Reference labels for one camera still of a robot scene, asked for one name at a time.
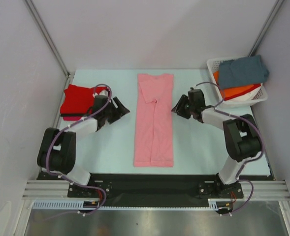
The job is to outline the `pink t shirt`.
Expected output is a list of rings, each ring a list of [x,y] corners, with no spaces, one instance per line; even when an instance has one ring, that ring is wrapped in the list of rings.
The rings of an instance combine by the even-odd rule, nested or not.
[[[173,74],[138,74],[135,167],[173,167]]]

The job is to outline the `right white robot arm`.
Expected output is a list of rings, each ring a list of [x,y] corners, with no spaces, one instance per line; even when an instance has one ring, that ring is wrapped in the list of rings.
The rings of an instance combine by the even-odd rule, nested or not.
[[[214,126],[224,133],[228,158],[223,168],[216,174],[214,183],[201,195],[225,198],[239,188],[239,176],[244,167],[260,159],[264,147],[260,132],[254,118],[250,114],[231,115],[220,111],[217,107],[206,105],[202,90],[191,89],[182,95],[171,110],[186,119],[193,118],[200,123]]]

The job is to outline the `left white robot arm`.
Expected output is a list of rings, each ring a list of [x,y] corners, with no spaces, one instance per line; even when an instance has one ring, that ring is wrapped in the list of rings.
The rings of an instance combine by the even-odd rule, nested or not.
[[[96,191],[96,184],[90,181],[91,174],[76,164],[76,141],[96,133],[106,123],[112,124],[130,113],[117,97],[96,95],[94,103],[79,120],[59,130],[47,128],[37,156],[37,165],[53,175],[79,184],[84,196]]]

